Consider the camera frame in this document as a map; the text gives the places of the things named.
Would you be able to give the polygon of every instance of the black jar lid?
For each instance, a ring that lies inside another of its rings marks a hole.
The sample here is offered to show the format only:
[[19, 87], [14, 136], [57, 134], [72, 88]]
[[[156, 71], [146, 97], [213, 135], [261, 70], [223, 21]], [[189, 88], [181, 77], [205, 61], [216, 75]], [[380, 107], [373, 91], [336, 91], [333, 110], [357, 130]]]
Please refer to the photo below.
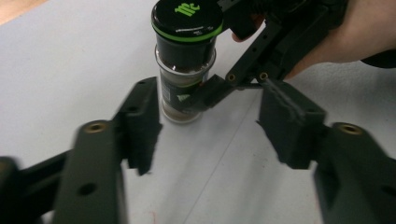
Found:
[[163, 37], [198, 42], [221, 33], [222, 11], [214, 0], [160, 0], [152, 9], [151, 23]]

